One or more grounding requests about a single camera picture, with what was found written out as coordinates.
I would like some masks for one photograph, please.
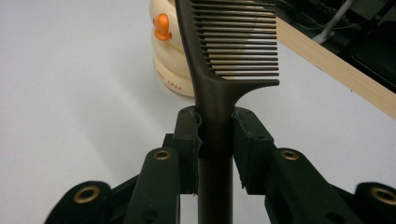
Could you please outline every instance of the black comb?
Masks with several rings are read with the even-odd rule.
[[[233,222],[233,121],[249,91],[279,84],[276,1],[176,0],[177,20],[202,118],[200,224]]]

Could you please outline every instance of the wooden plank edge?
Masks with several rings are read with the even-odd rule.
[[[396,119],[396,94],[344,62],[280,18],[276,19],[280,43]]]

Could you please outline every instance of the black plastic part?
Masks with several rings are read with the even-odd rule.
[[[163,147],[172,147],[180,157],[180,193],[197,194],[197,150],[201,141],[197,135],[199,120],[194,106],[186,107],[178,112],[175,133],[167,134]]]
[[[274,138],[256,115],[237,107],[233,112],[233,157],[242,187],[247,194],[266,194],[269,181],[269,161],[276,146]]]
[[[123,224],[179,222],[179,157],[170,147],[147,155]]]
[[[266,204],[283,198],[291,211],[291,223],[362,223],[302,153],[289,148],[276,150],[271,174],[281,195],[269,195]],[[275,211],[274,215],[280,220],[283,213]]]
[[[113,207],[113,215],[111,216],[111,224],[121,224],[125,213],[128,209],[129,202],[131,201],[134,187],[138,179],[138,175],[131,178],[124,183],[116,186],[111,190],[111,203]]]
[[[396,223],[396,189],[379,183],[362,183],[356,188],[354,201],[368,223]]]
[[[111,219],[111,190],[103,182],[87,181],[69,191],[53,208],[46,224],[105,224]]]

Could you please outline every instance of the comb teeth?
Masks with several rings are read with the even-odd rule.
[[[278,76],[275,0],[191,0],[206,64],[219,77]]]

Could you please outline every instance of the metal grommet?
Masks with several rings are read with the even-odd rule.
[[[370,193],[382,203],[396,205],[396,194],[390,190],[372,187]]]
[[[290,161],[297,161],[300,156],[293,151],[289,151],[289,150],[282,150],[280,152],[280,155],[282,155],[283,158],[285,158],[286,160],[290,160]]]
[[[168,150],[161,150],[154,153],[154,158],[159,161],[167,160],[171,157],[172,153]]]
[[[99,196],[100,189],[95,185],[86,186],[75,194],[75,203],[89,203]]]

